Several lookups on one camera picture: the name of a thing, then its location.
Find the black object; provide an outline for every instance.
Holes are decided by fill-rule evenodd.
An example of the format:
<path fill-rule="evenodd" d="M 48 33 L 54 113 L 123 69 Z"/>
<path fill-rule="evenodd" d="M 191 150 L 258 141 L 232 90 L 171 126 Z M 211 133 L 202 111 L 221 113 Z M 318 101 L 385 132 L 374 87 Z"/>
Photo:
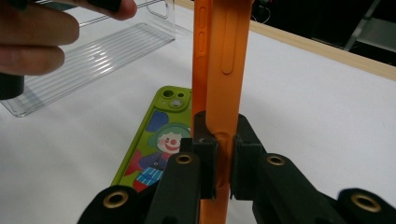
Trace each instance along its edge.
<path fill-rule="evenodd" d="M 396 209 L 371 192 L 344 189 L 335 200 L 317 191 L 291 160 L 265 152 L 242 115 L 239 116 L 234 141 L 231 191 L 237 200 L 253 201 L 257 223 L 396 223 Z M 143 191 L 138 194 L 134 190 L 131 192 L 130 199 L 134 203 L 128 207 L 130 213 L 108 213 L 101 205 L 106 197 L 103 195 L 93 201 L 99 205 L 90 204 L 78 224 L 199 223 L 199 199 L 214 199 L 216 196 L 212 188 L 218 144 L 205 126 L 205 111 L 194 117 L 194 138 L 183 139 L 181 145 L 182 151 L 169 159 L 158 187 L 148 188 L 151 191 L 146 195 L 151 196 L 142 197 Z M 144 209 L 141 209 L 142 203 L 145 204 Z"/>
<path fill-rule="evenodd" d="M 161 182 L 137 193 L 126 186 L 102 190 L 78 224 L 198 224 L 201 162 L 190 152 L 169 158 Z"/>
<path fill-rule="evenodd" d="M 8 100 L 23 93 L 24 76 L 0 73 L 0 100 Z"/>
<path fill-rule="evenodd" d="M 15 8 L 23 10 L 28 0 L 8 0 Z M 0 100 L 8 100 L 23 93 L 24 77 L 0 73 Z"/>
<path fill-rule="evenodd" d="M 387 49 L 381 49 L 373 45 L 356 41 L 349 52 L 358 54 L 365 58 L 376 60 L 381 63 L 396 66 L 396 52 Z"/>
<path fill-rule="evenodd" d="M 342 49 L 374 0 L 324 1 L 308 36 Z"/>
<path fill-rule="evenodd" d="M 140 224 L 146 218 L 157 183 L 137 193 L 126 186 L 102 190 L 81 215 L 78 224 Z"/>
<path fill-rule="evenodd" d="M 200 165 L 194 153 L 181 152 L 169 158 L 145 224 L 199 223 Z"/>
<path fill-rule="evenodd" d="M 117 12 L 120 9 L 121 0 L 88 0 L 88 2 L 94 6 Z"/>
<path fill-rule="evenodd" d="M 28 0 L 8 0 L 17 9 L 26 9 Z"/>

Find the clown illustration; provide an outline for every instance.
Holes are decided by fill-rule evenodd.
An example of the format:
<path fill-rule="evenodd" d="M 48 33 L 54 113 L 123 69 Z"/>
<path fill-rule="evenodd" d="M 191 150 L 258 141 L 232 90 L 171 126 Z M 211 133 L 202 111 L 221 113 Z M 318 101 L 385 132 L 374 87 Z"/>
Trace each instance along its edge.
<path fill-rule="evenodd" d="M 186 125 L 167 123 L 148 140 L 148 144 L 154 146 L 156 152 L 142 156 L 142 151 L 136 149 L 124 175 L 140 172 L 133 183 L 137 192 L 161 179 L 169 157 L 179 152 L 181 138 L 186 137 L 190 137 L 190 129 Z"/>

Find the screw hole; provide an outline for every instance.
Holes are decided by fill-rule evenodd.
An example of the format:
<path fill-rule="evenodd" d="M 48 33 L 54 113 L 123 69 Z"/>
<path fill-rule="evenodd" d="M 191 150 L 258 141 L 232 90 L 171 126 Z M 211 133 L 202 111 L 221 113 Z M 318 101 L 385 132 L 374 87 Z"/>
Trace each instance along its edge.
<path fill-rule="evenodd" d="M 124 190 L 118 190 L 110 193 L 103 200 L 103 206 L 106 208 L 117 208 L 128 201 L 128 193 Z"/>
<path fill-rule="evenodd" d="M 267 161 L 273 165 L 284 165 L 285 160 L 279 156 L 269 156 L 267 157 Z"/>
<path fill-rule="evenodd" d="M 189 155 L 178 155 L 176 157 L 176 161 L 179 164 L 188 164 L 188 163 L 192 162 L 192 157 Z"/>
<path fill-rule="evenodd" d="M 359 208 L 364 209 L 369 212 L 379 212 L 381 211 L 381 205 L 374 200 L 372 197 L 361 193 L 355 193 L 350 196 L 352 202 L 356 204 Z"/>

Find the orange phone case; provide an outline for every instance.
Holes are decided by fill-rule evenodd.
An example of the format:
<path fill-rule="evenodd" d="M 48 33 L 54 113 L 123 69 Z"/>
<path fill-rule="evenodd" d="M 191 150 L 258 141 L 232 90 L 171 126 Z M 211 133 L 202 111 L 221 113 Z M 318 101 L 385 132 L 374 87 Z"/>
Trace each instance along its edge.
<path fill-rule="evenodd" d="M 195 0 L 192 114 L 206 110 L 206 127 L 219 142 L 217 198 L 201 200 L 203 224 L 226 221 L 251 4 L 251 0 Z"/>

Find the white table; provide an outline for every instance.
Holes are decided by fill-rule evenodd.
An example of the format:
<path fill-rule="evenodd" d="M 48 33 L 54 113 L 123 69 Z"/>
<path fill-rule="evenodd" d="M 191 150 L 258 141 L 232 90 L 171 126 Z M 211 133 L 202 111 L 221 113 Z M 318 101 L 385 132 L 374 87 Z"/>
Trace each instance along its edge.
<path fill-rule="evenodd" d="M 0 223 L 76 223 L 109 186 L 160 87 L 191 86 L 192 12 L 177 40 L 25 118 L 0 106 Z M 396 206 L 396 82 L 249 34 L 240 113 L 314 184 Z M 232 201 L 228 223 L 255 223 Z"/>

